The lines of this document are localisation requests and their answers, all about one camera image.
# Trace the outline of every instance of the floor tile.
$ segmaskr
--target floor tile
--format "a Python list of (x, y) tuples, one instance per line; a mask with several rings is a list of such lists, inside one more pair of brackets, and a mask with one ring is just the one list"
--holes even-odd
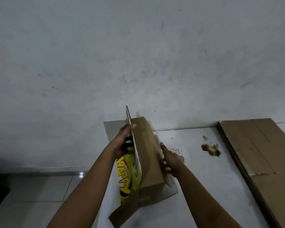
[(62, 202), (10, 203), (0, 207), (0, 228), (45, 228)]
[(72, 176), (17, 177), (4, 203), (61, 202)]
[(64, 197), (64, 201), (68, 198), (68, 196), (73, 192), (73, 190), (76, 188), (76, 186), (80, 183), (80, 181), (83, 179), (84, 175), (76, 175), (72, 177), (70, 186), (67, 190), (67, 193)]

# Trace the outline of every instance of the table surface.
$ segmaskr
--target table surface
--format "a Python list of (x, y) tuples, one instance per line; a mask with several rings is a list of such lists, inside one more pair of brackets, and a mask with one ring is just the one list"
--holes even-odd
[[(285, 124), (279, 126), (285, 132)], [(243, 228), (269, 227), (215, 128), (157, 131), (154, 134), (168, 149), (179, 150), (185, 165)], [(217, 143), (221, 155), (212, 157), (203, 151), (201, 145), (205, 143)], [(108, 217), (119, 206), (116, 176), (114, 167), (100, 208), (98, 227), (113, 227)], [(122, 227), (196, 227), (180, 185), (176, 179), (175, 182), (178, 194), (140, 208)]]

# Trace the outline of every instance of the flattened cardboard box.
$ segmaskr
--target flattened cardboard box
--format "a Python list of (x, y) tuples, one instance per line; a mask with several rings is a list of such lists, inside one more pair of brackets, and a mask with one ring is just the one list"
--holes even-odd
[(285, 228), (285, 134), (272, 119), (221, 121), (217, 129), (271, 227)]
[(135, 144), (138, 151), (142, 178), (139, 190), (130, 194), (125, 203), (118, 207), (109, 217), (115, 228), (120, 227), (140, 207), (158, 203), (174, 194), (171, 191), (163, 194), (163, 189), (172, 185), (170, 176), (165, 172), (161, 150), (153, 131), (144, 117), (130, 119), (136, 124), (133, 130)]

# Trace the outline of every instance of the cardboard sheet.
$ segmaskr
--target cardboard sheet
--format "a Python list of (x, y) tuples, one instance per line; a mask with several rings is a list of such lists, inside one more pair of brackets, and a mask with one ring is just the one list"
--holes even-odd
[(272, 119), (219, 122), (217, 129), (271, 227), (285, 228), (285, 134)]

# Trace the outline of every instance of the white wall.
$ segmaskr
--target white wall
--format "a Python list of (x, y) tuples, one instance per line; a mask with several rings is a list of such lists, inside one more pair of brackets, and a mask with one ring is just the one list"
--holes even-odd
[(285, 0), (0, 0), (0, 168), (90, 166), (126, 104), (285, 122)]

